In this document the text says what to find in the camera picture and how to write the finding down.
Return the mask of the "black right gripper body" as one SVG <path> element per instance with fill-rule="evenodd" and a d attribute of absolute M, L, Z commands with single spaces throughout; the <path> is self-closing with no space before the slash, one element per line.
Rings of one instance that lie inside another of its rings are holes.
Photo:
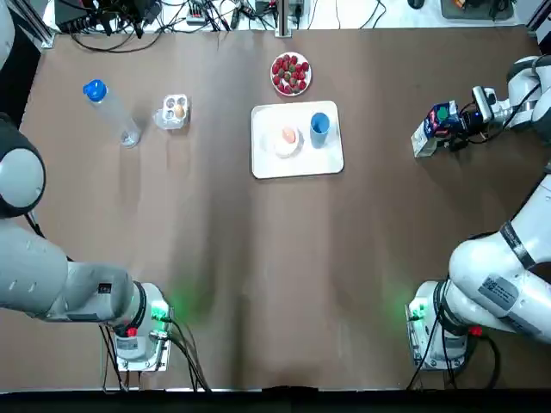
<path fill-rule="evenodd" d="M 478 109 L 464 110 L 453 114 L 449 122 L 450 132 L 461 138 L 470 138 L 484 128 L 484 120 Z"/>

